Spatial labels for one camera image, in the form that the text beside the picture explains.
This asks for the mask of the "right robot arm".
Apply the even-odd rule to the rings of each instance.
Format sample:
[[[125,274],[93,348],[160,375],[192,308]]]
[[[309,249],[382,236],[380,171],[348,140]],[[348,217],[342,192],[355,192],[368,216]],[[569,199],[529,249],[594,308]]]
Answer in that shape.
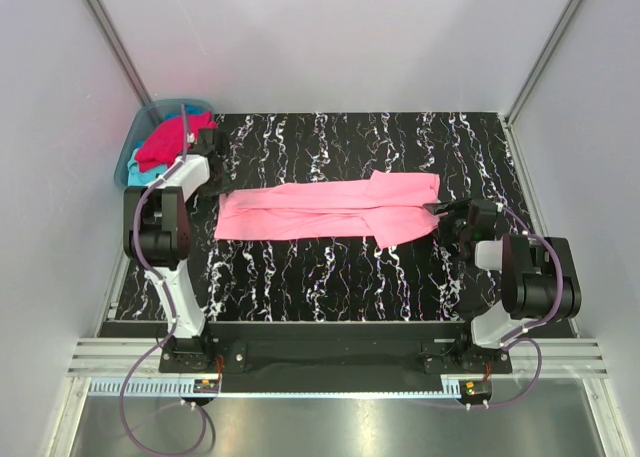
[[[510,208],[484,199],[429,203],[437,237],[458,246],[459,267],[501,274],[500,301],[450,344],[429,343],[418,355],[427,373],[506,374],[509,351],[536,328],[574,318],[581,290],[567,239],[535,234]]]

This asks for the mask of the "pink t shirt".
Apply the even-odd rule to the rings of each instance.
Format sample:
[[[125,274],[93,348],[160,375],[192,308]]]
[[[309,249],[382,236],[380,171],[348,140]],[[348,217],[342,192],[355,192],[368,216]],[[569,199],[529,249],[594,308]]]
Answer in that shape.
[[[439,187],[437,174],[375,171],[361,180],[235,190],[220,197],[215,238],[372,237],[384,249],[419,239],[437,227],[438,218],[424,206],[438,201]]]

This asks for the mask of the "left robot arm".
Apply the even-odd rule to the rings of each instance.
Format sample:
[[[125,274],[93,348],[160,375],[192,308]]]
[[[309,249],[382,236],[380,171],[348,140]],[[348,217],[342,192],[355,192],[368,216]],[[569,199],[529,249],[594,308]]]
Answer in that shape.
[[[125,188],[124,252],[143,268],[165,313],[167,331],[157,339],[160,370],[203,373],[215,371],[221,358],[189,276],[192,227],[187,201],[197,193],[216,197],[226,191],[229,139],[217,128],[202,128],[183,142],[190,147],[183,147],[160,176]]]

